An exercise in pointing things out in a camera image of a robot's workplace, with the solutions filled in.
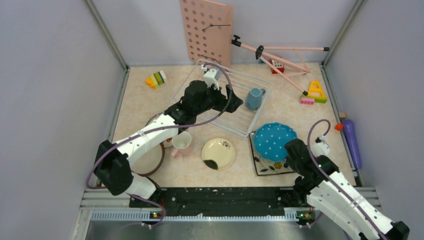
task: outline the white wall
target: white wall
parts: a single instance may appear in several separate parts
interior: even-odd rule
[[[328,68],[383,211],[423,239],[424,2],[368,1]]]
[[[354,0],[217,0],[234,5],[233,33],[254,47],[330,47]],[[179,0],[94,0],[129,65],[190,63]],[[280,55],[299,61],[295,54]],[[254,62],[255,54],[233,46],[233,62]],[[309,62],[326,52],[305,52]]]
[[[72,233],[123,70],[82,0],[0,4],[0,239]]]

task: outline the pink mug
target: pink mug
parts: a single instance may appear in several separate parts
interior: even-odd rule
[[[192,152],[194,144],[192,143],[192,136],[190,133],[183,131],[172,138],[172,145],[175,149],[171,154],[174,158],[178,158],[181,156],[188,156]]]

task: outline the table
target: table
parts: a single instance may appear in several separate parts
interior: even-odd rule
[[[312,73],[295,76],[291,79],[308,90],[311,81],[319,81],[328,98],[324,79],[318,63],[309,63]],[[155,114],[163,112],[171,103],[171,97],[192,70],[192,65],[131,67],[128,82],[120,108],[113,141],[123,139],[143,128]],[[265,123],[280,122],[292,127],[298,138],[306,142],[308,131],[319,119],[328,119],[332,130],[326,138],[330,146],[328,157],[338,165],[347,180],[355,186],[345,146],[340,132],[333,129],[336,124],[330,101],[304,105],[299,103],[301,93],[278,74],[271,74],[265,64],[234,64],[232,69],[272,82],[272,89],[255,129]],[[167,81],[157,89],[147,86],[145,79],[163,70]],[[312,134],[315,139],[321,135],[326,125],[320,124]],[[173,158],[172,147],[165,149],[162,166],[150,177],[161,187],[291,187],[298,176],[296,173],[256,176],[248,138],[241,139],[210,124],[189,128],[194,141],[193,153],[189,156]],[[201,159],[204,144],[213,138],[230,141],[236,152],[234,163],[222,171],[207,167]]]

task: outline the dish rack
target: dish rack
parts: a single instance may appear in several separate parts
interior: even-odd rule
[[[204,72],[202,70],[202,64],[203,63],[213,63],[211,61],[205,60],[205,59],[199,59],[191,72],[188,74],[187,78],[184,80],[184,82],[181,84],[181,86],[178,88],[176,93],[172,96],[172,103],[175,104],[178,101],[180,101],[181,97],[184,95],[185,89],[189,86],[191,81],[194,80],[202,80]],[[235,70],[232,70],[230,68],[220,66],[223,69],[226,70],[232,84],[232,90],[234,91],[235,95],[243,100],[243,104],[238,107],[238,109],[233,112],[225,112],[222,114],[218,119],[215,121],[210,122],[209,124],[212,124],[226,132],[229,132],[231,134],[234,134],[242,139],[246,138],[250,132],[252,132],[252,129],[259,117],[259,114],[261,113],[261,110],[267,101],[267,98],[271,92],[272,83],[258,78],[254,77],[248,74],[244,74]],[[223,95],[227,95],[225,86],[228,84],[226,77],[224,74],[221,74],[219,77],[219,87],[221,87],[221,93]],[[265,95],[262,99],[262,104],[259,107],[258,110],[250,110],[246,108],[245,102],[246,97],[248,93],[253,88],[258,89],[265,89]],[[215,117],[219,112],[216,110],[208,110],[199,116],[197,116],[197,123],[205,122],[213,117]]]

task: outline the blue plate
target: blue plate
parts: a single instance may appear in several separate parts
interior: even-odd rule
[[[297,138],[291,127],[279,122],[267,123],[254,134],[253,146],[263,159],[284,162],[288,156],[284,145]]]

